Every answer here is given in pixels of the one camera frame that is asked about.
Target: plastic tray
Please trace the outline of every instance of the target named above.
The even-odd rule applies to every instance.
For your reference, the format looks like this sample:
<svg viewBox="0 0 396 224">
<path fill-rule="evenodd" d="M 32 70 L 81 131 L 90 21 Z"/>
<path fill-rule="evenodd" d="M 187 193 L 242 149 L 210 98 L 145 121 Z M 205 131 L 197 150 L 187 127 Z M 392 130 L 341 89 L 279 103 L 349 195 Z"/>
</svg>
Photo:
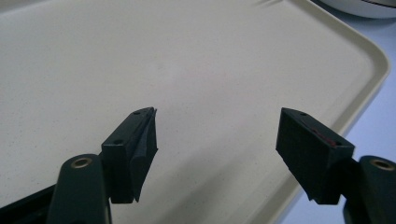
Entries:
<svg viewBox="0 0 396 224">
<path fill-rule="evenodd" d="M 304 0 L 51 0 L 3 11 L 0 31 L 0 205 L 158 108 L 141 202 L 113 204 L 114 223 L 274 221 L 298 186 L 275 151 L 280 108 L 344 133 L 389 71 Z"/>
</svg>

